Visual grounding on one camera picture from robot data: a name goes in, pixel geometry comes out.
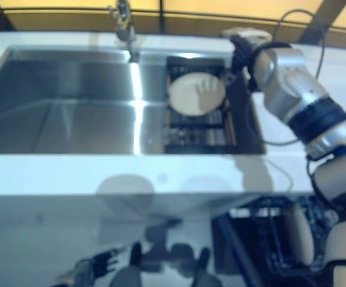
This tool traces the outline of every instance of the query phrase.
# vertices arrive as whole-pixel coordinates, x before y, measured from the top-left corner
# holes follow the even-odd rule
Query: black cable
[[[274,29],[274,32],[272,34],[272,42],[275,41],[275,38],[276,38],[276,34],[277,34],[277,31],[280,27],[280,25],[282,24],[283,20],[289,15],[289,14],[293,14],[293,13],[303,13],[303,14],[306,14],[306,15],[309,15],[311,16],[315,21],[316,23],[318,24],[319,26],[319,29],[320,29],[320,33],[321,33],[321,54],[320,54],[320,59],[319,59],[319,65],[317,67],[317,70],[316,70],[316,75],[315,75],[315,78],[319,78],[319,75],[320,75],[320,71],[321,71],[321,67],[323,65],[323,61],[324,61],[324,54],[325,54],[325,49],[326,49],[326,37],[325,37],[325,29],[321,23],[321,21],[319,20],[319,18],[317,18],[317,16],[312,13],[312,12],[309,12],[305,9],[292,9],[288,12],[286,12],[278,21],[277,23],[277,26],[275,27]],[[249,121],[249,115],[250,115],[250,98],[249,100],[247,101],[247,104],[246,104],[246,123],[247,123],[247,128],[249,129],[250,133],[254,136],[254,138],[263,143],[263,144],[267,144],[267,145],[275,145],[275,146],[285,146],[285,145],[291,145],[291,144],[295,144],[299,141],[298,138],[296,139],[293,139],[291,141],[286,141],[286,142],[271,142],[271,141],[266,141],[265,139],[262,139],[256,132],[255,130],[252,128],[251,126],[251,122]]]
[[[313,18],[313,20],[315,20],[315,22],[317,23],[317,25],[319,26],[319,30],[321,33],[321,53],[320,53],[320,59],[319,59],[319,65],[317,67],[316,70],[316,75],[315,78],[319,78],[320,75],[320,71],[321,71],[321,66],[323,65],[323,61],[324,61],[324,54],[325,54],[325,50],[326,50],[326,31],[324,29],[323,24],[321,23],[320,19],[312,12],[309,12],[308,10],[305,9],[293,9],[288,11],[287,13],[285,13],[278,21],[278,24],[276,25],[274,32],[272,33],[272,41],[275,41],[277,32],[279,30],[280,25],[282,24],[283,20],[290,14],[293,13],[303,13],[306,15],[309,15]]]

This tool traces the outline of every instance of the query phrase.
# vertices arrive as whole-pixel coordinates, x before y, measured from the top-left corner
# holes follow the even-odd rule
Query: white plate
[[[169,88],[170,106],[183,115],[199,116],[216,109],[226,96],[223,82],[207,73],[190,73]]]

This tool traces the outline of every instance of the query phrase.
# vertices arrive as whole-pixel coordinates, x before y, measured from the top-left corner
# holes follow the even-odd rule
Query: dish rack
[[[286,197],[263,197],[247,206],[245,212],[258,227],[259,244],[272,274],[281,277],[310,276],[323,268],[327,235],[336,223],[336,215],[329,213],[316,197],[298,197],[310,224],[315,243],[315,257],[310,266],[298,262],[290,248],[284,225],[283,211],[293,204]]]
[[[167,60],[167,85],[188,73],[205,72],[220,77],[223,71],[223,60],[170,57]],[[166,153],[233,154],[237,147],[227,98],[214,111],[198,117],[182,115],[168,106],[164,131]]]

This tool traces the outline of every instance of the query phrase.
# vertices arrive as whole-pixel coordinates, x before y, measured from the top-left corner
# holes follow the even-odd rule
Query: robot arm
[[[325,263],[335,266],[335,287],[346,286],[346,112],[307,71],[300,50],[240,34],[231,41],[232,71],[247,66],[267,110],[292,129],[309,160],[323,160],[311,175],[314,190],[345,220],[329,234]]]

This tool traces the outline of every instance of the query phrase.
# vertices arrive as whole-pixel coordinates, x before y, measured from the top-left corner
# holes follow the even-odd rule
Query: faucet
[[[130,62],[136,62],[137,56],[133,51],[132,42],[136,39],[134,20],[128,0],[117,0],[116,9],[108,6],[109,15],[115,23],[118,39],[126,42],[130,53]]]

